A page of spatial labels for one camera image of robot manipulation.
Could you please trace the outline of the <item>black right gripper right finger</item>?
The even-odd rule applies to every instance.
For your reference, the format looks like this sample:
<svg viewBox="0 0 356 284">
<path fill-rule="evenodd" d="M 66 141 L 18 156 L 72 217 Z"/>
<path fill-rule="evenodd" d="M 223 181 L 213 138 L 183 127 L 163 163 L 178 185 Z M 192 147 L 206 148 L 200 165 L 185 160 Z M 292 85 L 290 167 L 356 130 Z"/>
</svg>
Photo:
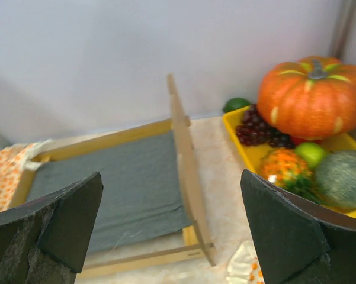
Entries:
<svg viewBox="0 0 356 284">
<path fill-rule="evenodd" d="M 240 186 L 265 283 L 356 284 L 356 218 L 247 169 Z"/>
</svg>

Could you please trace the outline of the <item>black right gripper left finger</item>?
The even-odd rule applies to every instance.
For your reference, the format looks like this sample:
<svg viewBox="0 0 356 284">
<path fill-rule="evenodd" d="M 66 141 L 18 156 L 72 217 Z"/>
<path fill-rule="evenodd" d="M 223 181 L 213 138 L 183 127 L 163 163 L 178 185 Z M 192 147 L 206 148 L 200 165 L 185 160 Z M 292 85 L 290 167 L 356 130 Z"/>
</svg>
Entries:
<svg viewBox="0 0 356 284">
<path fill-rule="evenodd" d="M 0 212 L 0 283 L 74 283 L 100 207 L 99 172 Z"/>
</svg>

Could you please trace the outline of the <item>wooden pet bed frame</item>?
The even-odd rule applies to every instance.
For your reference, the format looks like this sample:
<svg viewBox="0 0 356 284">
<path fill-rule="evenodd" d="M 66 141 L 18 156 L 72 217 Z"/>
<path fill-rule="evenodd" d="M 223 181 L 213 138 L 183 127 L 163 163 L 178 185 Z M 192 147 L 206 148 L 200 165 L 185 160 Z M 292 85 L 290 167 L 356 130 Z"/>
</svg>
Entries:
<svg viewBox="0 0 356 284">
<path fill-rule="evenodd" d="M 79 279 L 110 275 L 127 270 L 201 257 L 205 257 L 211 266 L 215 265 L 215 248 L 207 224 L 202 195 L 203 187 L 190 133 L 191 122 L 182 107 L 172 74 L 167 76 L 167 85 L 171 106 L 170 118 L 111 134 L 100 134 L 81 141 L 77 141 L 75 137 L 72 137 L 68 139 L 67 143 L 54 141 L 51 146 L 33 147 L 30 159 L 24 163 L 25 169 L 11 200 L 11 208 L 23 204 L 28 197 L 30 186 L 35 176 L 34 169 L 30 167 L 31 162 L 45 164 L 81 156 L 111 146 L 138 141 L 142 138 L 152 137 L 168 131 L 172 131 L 174 134 L 180 191 L 185 211 L 192 222 L 191 226 L 182 231 L 184 246 L 97 264 L 87 264 L 83 267 L 83 271 L 78 277 Z"/>
</svg>

